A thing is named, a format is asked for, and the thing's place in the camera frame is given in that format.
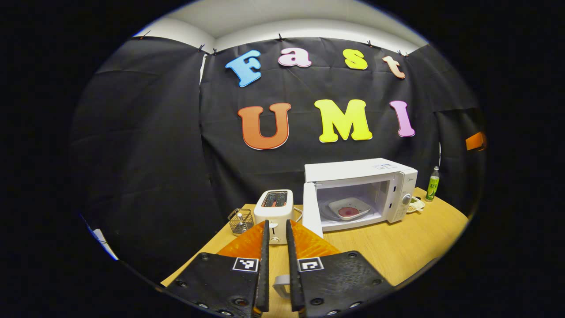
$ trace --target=metal mesh cup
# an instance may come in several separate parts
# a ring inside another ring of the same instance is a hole
[[[241,213],[241,219],[237,216],[238,213]],[[232,234],[235,236],[241,235],[254,225],[250,209],[235,209],[228,215],[228,220]]]

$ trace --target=power cord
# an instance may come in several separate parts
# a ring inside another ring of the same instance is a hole
[[[298,222],[298,221],[300,221],[300,219],[301,219],[302,216],[304,215],[304,212],[302,212],[302,210],[300,210],[300,209],[297,208],[297,207],[294,207],[294,209],[295,209],[296,211],[299,211],[299,212],[300,212],[300,216],[299,216],[298,219],[296,219],[296,221],[295,221],[295,222]]]

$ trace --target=microwave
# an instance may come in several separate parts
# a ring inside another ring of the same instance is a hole
[[[323,232],[388,221],[406,215],[418,171],[383,158],[308,164],[302,225]]]

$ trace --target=bottle label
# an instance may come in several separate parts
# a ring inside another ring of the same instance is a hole
[[[430,178],[428,185],[428,193],[425,195],[426,199],[433,200],[433,198],[436,197],[436,190],[439,182],[440,182],[439,179]]]

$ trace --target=wooden table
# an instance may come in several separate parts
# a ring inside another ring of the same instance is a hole
[[[414,189],[414,195],[422,199],[426,192]],[[359,251],[391,285],[397,285],[413,275],[434,258],[442,256],[467,224],[467,217],[460,211],[436,197],[425,202],[421,212],[407,214],[402,221],[381,223],[324,233],[324,239],[341,252]],[[254,204],[246,204],[244,209],[255,209]],[[300,215],[294,211],[295,220]],[[194,254],[183,266],[161,283],[168,286],[201,253],[217,253],[236,238],[226,224],[204,247]],[[272,288],[275,277],[289,274],[288,248],[286,245],[269,247],[270,310],[264,318],[282,318],[293,315],[290,299],[281,298]]]

